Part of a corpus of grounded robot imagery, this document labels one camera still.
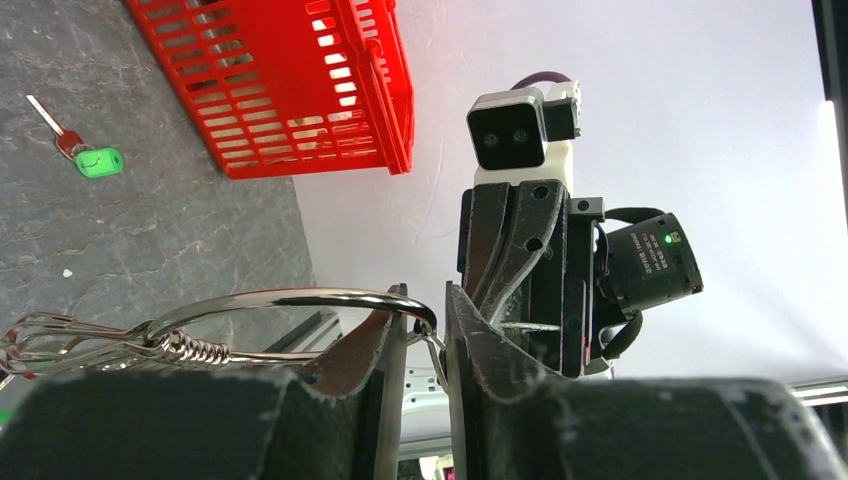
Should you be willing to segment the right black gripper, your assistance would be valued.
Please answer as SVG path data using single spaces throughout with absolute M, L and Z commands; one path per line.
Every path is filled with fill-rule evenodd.
M 567 378 L 591 360 L 594 230 L 559 180 L 476 185 L 462 195 L 460 274 L 483 318 Z

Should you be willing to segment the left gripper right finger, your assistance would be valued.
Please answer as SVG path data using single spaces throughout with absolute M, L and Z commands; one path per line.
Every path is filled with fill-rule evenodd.
M 569 478 L 557 424 L 569 380 L 495 331 L 454 283 L 446 286 L 445 327 L 458 478 Z

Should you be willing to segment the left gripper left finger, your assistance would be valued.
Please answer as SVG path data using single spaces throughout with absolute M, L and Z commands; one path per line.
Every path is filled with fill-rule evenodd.
M 294 373 L 273 412 L 265 478 L 396 478 L 406 327 L 403 314 L 373 308 Z

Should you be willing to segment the large silver keyring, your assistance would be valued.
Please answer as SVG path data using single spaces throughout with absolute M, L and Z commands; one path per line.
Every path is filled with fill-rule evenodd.
M 300 348 L 248 350 L 232 340 L 192 332 L 206 320 L 277 320 L 288 309 L 361 309 L 410 317 L 408 345 L 426 344 L 433 359 L 445 348 L 437 316 L 424 303 L 395 290 L 340 287 L 277 288 L 228 294 L 177 307 L 134 322 L 100 323 L 50 311 L 22 315 L 1 335 L 1 387 L 70 372 L 212 371 L 303 365 L 319 355 Z

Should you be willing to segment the green key tag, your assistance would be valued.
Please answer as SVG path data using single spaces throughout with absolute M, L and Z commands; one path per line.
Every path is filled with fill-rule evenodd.
M 79 172 L 90 179 L 116 175 L 124 168 L 122 154 L 112 147 L 80 151 L 74 162 Z

